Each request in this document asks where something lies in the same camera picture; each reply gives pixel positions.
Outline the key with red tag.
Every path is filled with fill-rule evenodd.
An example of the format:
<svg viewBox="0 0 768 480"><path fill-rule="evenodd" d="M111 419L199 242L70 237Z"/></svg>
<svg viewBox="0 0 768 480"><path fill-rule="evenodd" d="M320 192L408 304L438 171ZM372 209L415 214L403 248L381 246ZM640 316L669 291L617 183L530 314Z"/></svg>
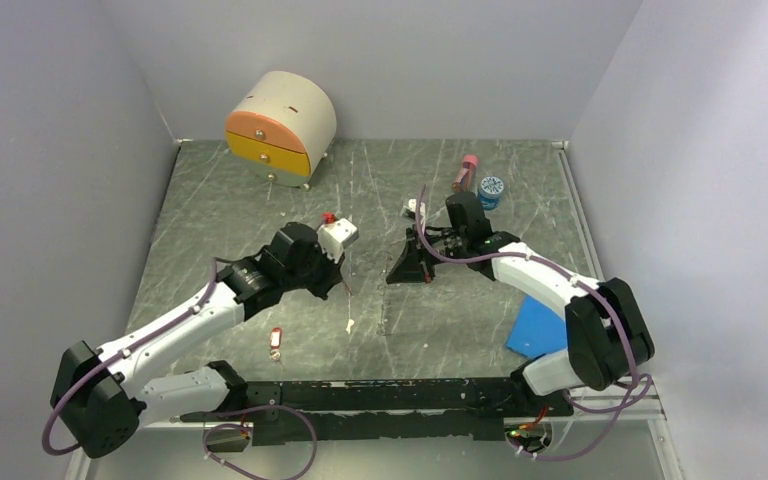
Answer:
<svg viewBox="0 0 768 480"><path fill-rule="evenodd" d="M348 283L346 282L346 280L345 279L341 280L341 284L343 285L347 294L351 297L353 295L353 292L350 286L348 285Z"/></svg>

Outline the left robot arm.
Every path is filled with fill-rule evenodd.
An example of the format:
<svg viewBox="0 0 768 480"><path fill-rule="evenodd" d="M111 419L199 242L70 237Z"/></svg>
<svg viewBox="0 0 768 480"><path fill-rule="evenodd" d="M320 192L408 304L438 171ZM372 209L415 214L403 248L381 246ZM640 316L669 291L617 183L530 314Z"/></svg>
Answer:
<svg viewBox="0 0 768 480"><path fill-rule="evenodd" d="M99 347L67 348L55 377L42 446L52 456L75 449L96 459L140 428L179 414L213 412L237 418L247 383L224 361L191 373L162 376L189 350L306 290L322 300L343 281L341 267L359 230L347 219L313 228L289 222L251 256L215 257L204 287L181 305Z"/></svg>

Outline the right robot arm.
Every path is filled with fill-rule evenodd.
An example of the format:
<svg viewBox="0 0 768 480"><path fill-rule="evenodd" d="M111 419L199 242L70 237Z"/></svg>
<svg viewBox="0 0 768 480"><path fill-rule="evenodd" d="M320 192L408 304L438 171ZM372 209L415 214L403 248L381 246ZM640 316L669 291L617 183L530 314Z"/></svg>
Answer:
<svg viewBox="0 0 768 480"><path fill-rule="evenodd" d="M533 415L549 394L586 386L601 391L629 375L639 379L640 365L655 345L630 285L614 277L598 280L564 268L537 253L518 236L496 230L478 197L450 195L445 202L450 224L426 222L425 200L412 199L403 251L388 272L389 284L429 283L441 263L469 269L521 291L549 311L564 328L563 346L531 354L515 371L509 392L513 408Z"/></svg>

